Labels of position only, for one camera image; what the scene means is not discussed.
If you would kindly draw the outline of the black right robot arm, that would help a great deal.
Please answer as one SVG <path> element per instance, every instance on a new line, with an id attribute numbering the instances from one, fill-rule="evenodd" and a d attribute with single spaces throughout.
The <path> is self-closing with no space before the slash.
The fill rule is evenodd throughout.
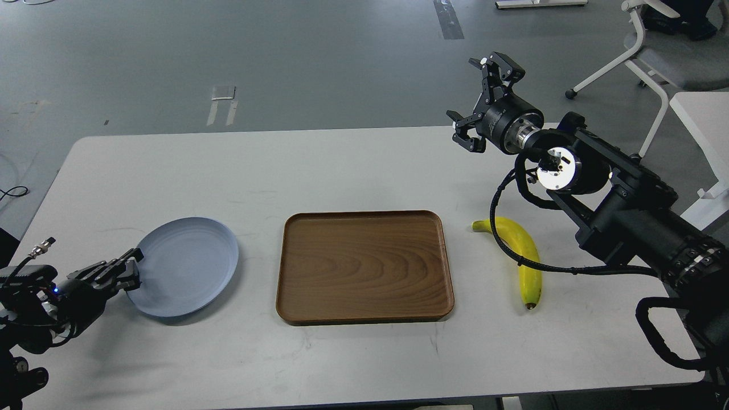
<path id="1" fill-rule="evenodd" d="M 707 371 L 727 390 L 727 247 L 673 212 L 675 190 L 638 158 L 590 132 L 585 117 L 567 112 L 556 127 L 546 127 L 543 113 L 513 91 L 525 70 L 508 55 L 491 52 L 469 64 L 481 73 L 482 91 L 471 115 L 447 111 L 452 138 L 472 153 L 492 144 L 515 156 L 489 217 L 472 227 L 491 233 L 520 267 L 657 278 L 675 296 L 638 302 L 636 321 L 649 345 L 667 364 Z M 511 182 L 527 202 L 564 212 L 578 227 L 580 249 L 601 265 L 545 265 L 506 242 L 495 210 Z"/>

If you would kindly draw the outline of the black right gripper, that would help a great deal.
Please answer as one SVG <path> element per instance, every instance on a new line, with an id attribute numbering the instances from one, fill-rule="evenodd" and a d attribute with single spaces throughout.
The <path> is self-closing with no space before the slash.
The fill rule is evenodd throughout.
<path id="1" fill-rule="evenodd" d="M 484 114 L 476 112 L 468 117 L 448 110 L 446 115 L 452 120 L 454 130 L 453 142 L 471 153 L 484 153 L 487 140 L 507 155 L 520 153 L 519 129 L 524 125 L 533 128 L 544 125 L 542 111 L 513 93 L 513 85 L 524 78 L 525 69 L 500 52 L 469 58 L 468 63 L 478 68 L 482 75 L 482 92 L 476 105 L 489 106 Z M 477 134 L 482 138 L 469 135 L 469 130 L 476 126 Z"/>

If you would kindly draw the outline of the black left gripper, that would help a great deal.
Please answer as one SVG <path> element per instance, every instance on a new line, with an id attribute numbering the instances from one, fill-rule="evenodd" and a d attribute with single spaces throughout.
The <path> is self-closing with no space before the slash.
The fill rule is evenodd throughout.
<path id="1" fill-rule="evenodd" d="M 143 259 L 142 250 L 132 248 L 117 259 L 76 270 L 70 280 L 56 286 L 57 320 L 63 325 L 60 337 L 76 338 L 88 329 L 104 313 L 108 294 L 138 290 L 142 283 L 138 263 Z"/>

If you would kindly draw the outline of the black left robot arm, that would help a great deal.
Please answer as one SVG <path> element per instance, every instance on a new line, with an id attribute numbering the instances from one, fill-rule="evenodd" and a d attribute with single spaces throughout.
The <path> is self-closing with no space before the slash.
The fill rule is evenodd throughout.
<path id="1" fill-rule="evenodd" d="M 18 265 L 2 268 L 2 408 L 23 408 L 23 400 L 49 380 L 46 368 L 31 368 L 26 358 L 11 353 L 13 348 L 41 355 L 65 345 L 104 314 L 112 297 L 122 290 L 138 290 L 142 283 L 138 263 L 144 254 L 136 247 L 117 259 L 71 272 L 57 284 L 54 267 L 32 264 L 54 243 L 50 237 Z"/>

